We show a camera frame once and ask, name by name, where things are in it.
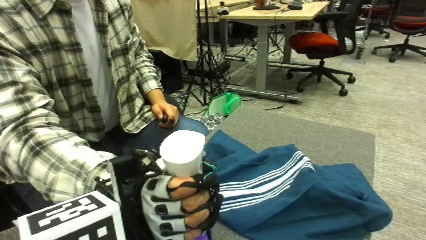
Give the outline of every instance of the chair leg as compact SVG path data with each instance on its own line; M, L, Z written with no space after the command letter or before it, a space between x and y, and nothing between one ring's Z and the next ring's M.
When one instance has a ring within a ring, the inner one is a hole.
M317 72L317 83L321 82L321 79L322 79L322 71L318 71Z
M382 31L382 33L385 34L385 38L390 38L390 32Z
M406 51L408 51L408 47L405 46L401 48L401 54L400 54L401 57L404 57Z
M309 79L312 79L314 76L317 76L317 71L312 72L308 74L308 76L305 76L297 83L297 87L300 87L302 85L304 82L306 82Z
M388 49L388 48L398 48L401 47L402 44L393 44L393 45L386 45L386 46L378 46L378 47L374 47L373 48L373 51L377 50L377 49Z
M342 75L348 75L348 76L353 76L354 75L352 72L341 71L341 70L333 69L333 68L324 68L324 70L328 71L332 74L342 74Z
M424 52L421 50L421 49L426 50L426 48L418 47L418 46L414 46L414 45L408 45L408 49L426 57L426 52Z
M396 61L396 56L398 55L398 53L401 54L401 56L404 56L405 50L406 50L405 46L401 45L401 46L396 49L396 51L393 51L393 53L392 53L392 55L390 55L390 57L389 57L389 62L394 62L394 61Z
M288 73L293 73L293 72L313 72L317 71L317 66L316 67L308 67L308 68L290 68L288 70Z
M324 75L337 84L341 86L341 89L345 89L345 83L342 83L341 80L337 79L337 77L329 73L329 72L324 72Z

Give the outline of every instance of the chair wheel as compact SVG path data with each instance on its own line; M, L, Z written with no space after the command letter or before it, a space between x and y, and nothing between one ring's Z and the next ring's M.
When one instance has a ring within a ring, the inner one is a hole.
M296 91L297 91L297 92L304 92L305 89L304 89L301 86L297 86Z
M349 78L348 78L348 82L349 83L354 83L357 81L357 78L354 77L354 76L350 76Z
M340 91L338 91L338 95L341 95L342 97L345 97L348 95L348 89L346 88L342 88Z
M292 104L298 104L298 100L292 99L292 100L289 101L289 103L292 103Z
M360 49L357 52L357 59L361 59L364 49Z

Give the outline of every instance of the white shirt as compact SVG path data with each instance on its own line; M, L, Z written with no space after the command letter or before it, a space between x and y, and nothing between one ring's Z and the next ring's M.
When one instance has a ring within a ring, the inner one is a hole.
M89 75L93 81L95 93L101 106L107 132L119 124L117 92L108 70L101 40L96 32L89 1L68 1L72 6L72 18L89 68Z

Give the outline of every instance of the gray carpet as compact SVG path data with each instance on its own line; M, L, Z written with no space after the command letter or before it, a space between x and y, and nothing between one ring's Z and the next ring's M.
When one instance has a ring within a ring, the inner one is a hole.
M376 137L372 133L293 118L249 106L241 106L217 129L257 152L273 146L294 144L317 165L353 163L370 183L373 182ZM217 223L213 239L245 238Z
M426 37L412 38L412 43L425 47L425 40ZM392 32L388 41L373 32L361 59L353 54L326 60L326 66L352 71L357 77L357 82L346 85L346 97L338 96L340 87L324 79L320 84L314 80L305 84L298 105L249 97L244 99L251 101L243 103L376 135L374 189L394 211L394 220L385 230L373 234L373 239L386 240L426 239L426 59L408 51L396 63L389 63L390 50L381 50L376 56L370 54L374 46L402 42L404 36L398 33ZM231 54L237 51L239 48L231 49ZM272 54L273 59L278 57L277 52ZM317 63L294 52L293 61ZM255 60L244 64L232 62L232 66L231 81L247 86L253 84ZM269 89L294 91L302 76L294 74L288 80L281 68L271 68ZM187 113L203 109L191 98Z

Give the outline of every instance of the hand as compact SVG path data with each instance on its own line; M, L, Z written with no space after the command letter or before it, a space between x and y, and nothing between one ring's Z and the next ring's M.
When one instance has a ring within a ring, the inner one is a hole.
M179 187L184 182L195 182L192 177L179 178L175 177L168 184L169 188ZM195 188L180 187L176 191L171 193L171 198L175 200L183 200L183 208L191 212L200 205L205 204L209 200L208 191L201 191L196 193ZM209 217L209 210L204 209L200 212L187 215L185 224L191 228L196 228L201 222ZM192 240L201 235L201 229L192 229L185 233L185 240Z
M169 104L167 101L160 101L152 105L151 109L160 121L160 127L171 128L176 125L179 121L179 110L175 105ZM167 122L161 122L164 115L168 117Z

